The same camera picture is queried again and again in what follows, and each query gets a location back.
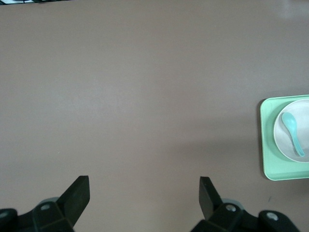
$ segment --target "spoon handle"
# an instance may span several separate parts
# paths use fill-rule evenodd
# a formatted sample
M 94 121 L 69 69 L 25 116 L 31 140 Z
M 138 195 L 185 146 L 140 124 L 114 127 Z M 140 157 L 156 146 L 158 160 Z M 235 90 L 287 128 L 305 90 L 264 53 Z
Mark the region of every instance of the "spoon handle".
M 298 154 L 299 156 L 301 156 L 301 157 L 304 157 L 304 156 L 305 156 L 305 153 L 304 153 L 303 149 L 301 148 L 301 146 L 300 146 L 300 144 L 299 144 L 299 141 L 298 141 L 296 132 L 293 133 L 293 134 L 291 135 L 291 137 L 292 137 L 292 142 L 293 142 L 293 144 L 294 144 L 294 147 L 295 147 L 295 150 L 296 150 L 297 154 Z

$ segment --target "beige surface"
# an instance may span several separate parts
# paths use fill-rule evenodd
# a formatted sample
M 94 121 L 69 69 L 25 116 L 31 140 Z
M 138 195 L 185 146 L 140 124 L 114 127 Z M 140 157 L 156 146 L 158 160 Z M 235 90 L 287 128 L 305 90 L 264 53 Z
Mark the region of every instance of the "beige surface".
M 77 232 L 190 231 L 199 177 L 308 231 L 308 179 L 262 171 L 258 107 L 309 93 L 308 1 L 0 7 L 0 208 L 89 175 Z

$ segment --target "tray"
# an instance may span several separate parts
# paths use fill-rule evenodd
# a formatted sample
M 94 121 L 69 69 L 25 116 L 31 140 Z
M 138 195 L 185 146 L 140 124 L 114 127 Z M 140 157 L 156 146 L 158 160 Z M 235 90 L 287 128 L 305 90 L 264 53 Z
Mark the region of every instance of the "tray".
M 295 162 L 285 157 L 277 148 L 273 129 L 280 111 L 288 104 L 309 99 L 309 95 L 268 98 L 260 107 L 264 173 L 270 180 L 309 178 L 309 163 Z

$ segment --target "light blue spoon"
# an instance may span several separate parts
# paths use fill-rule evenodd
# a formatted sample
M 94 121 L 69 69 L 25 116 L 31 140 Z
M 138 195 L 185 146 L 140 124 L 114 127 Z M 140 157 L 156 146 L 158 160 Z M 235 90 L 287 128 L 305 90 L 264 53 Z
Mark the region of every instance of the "light blue spoon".
M 298 153 L 299 156 L 305 156 L 305 153 L 303 149 L 301 148 L 298 138 L 297 138 L 297 122 L 294 116 L 289 113 L 285 112 L 282 114 L 282 121 L 285 125 L 285 127 L 288 129 L 289 133 L 291 134 L 292 137 L 292 142 L 295 147 L 296 152 Z

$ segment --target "white plate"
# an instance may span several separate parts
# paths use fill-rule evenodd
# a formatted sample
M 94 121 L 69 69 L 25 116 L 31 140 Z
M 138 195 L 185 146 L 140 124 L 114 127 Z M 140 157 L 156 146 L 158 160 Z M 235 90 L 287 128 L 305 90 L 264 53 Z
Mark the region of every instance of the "white plate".
M 291 113 L 297 121 L 297 137 L 305 152 L 300 157 L 293 146 L 291 136 L 282 122 L 282 114 Z M 277 116 L 274 126 L 274 138 L 278 149 L 287 158 L 297 162 L 309 162 L 309 99 L 302 99 L 288 104 Z

